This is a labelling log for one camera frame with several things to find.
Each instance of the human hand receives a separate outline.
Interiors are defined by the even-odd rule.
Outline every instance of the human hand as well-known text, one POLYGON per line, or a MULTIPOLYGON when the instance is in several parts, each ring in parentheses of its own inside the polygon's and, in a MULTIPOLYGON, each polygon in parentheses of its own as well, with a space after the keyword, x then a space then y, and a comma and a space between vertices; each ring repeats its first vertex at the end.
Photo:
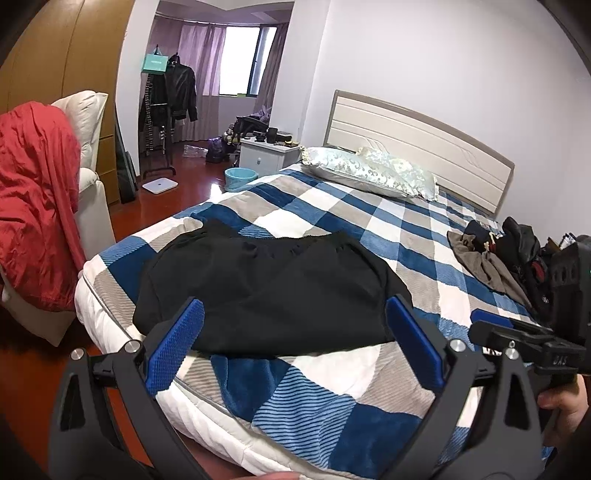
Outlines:
POLYGON ((582 375, 577 375, 576 383, 542 392, 538 395, 538 405, 545 410, 560 410, 554 424, 544 430, 544 445, 560 448, 587 412, 587 390, 582 375))

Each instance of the white patterned pillowcase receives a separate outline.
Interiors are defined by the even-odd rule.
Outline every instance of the white patterned pillowcase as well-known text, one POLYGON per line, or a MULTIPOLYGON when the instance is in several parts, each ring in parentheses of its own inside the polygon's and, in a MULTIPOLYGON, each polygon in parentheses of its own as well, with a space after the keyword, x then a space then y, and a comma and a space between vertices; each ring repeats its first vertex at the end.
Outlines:
POLYGON ((437 179, 430 171, 424 170, 403 158, 394 157, 387 152, 369 147, 357 150, 357 156, 362 158, 371 168, 381 167, 394 170, 417 196, 432 201, 439 195, 437 179))
POLYGON ((413 188, 385 160, 363 157, 345 150, 327 147, 302 148, 302 163, 307 172, 348 187, 393 198, 416 197, 413 188))

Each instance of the pile of clothes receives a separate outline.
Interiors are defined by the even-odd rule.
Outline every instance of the pile of clothes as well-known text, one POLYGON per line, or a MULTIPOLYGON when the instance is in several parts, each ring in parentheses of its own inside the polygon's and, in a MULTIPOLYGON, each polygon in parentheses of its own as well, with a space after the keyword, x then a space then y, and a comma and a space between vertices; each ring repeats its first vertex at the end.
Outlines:
POLYGON ((532 227, 507 217, 504 235, 495 235, 476 220, 463 234, 448 232, 447 239, 465 269, 491 290, 521 303, 532 317, 547 325, 551 315, 550 258, 554 243, 541 247, 532 227))

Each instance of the window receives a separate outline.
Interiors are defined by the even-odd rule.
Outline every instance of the window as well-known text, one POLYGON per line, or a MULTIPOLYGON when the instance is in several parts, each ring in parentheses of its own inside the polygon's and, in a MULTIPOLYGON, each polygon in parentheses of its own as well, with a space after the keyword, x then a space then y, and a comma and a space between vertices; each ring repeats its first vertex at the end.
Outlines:
POLYGON ((276 27, 228 27, 220 66, 220 95, 258 95, 276 27))

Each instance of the headboard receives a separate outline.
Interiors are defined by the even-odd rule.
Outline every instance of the headboard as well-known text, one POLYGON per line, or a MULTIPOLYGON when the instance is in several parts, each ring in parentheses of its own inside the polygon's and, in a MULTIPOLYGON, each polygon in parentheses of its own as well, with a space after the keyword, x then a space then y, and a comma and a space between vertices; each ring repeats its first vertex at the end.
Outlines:
POLYGON ((478 140, 407 108, 335 91, 325 145, 373 147, 429 170, 437 182, 488 213, 496 213, 514 165, 478 140))

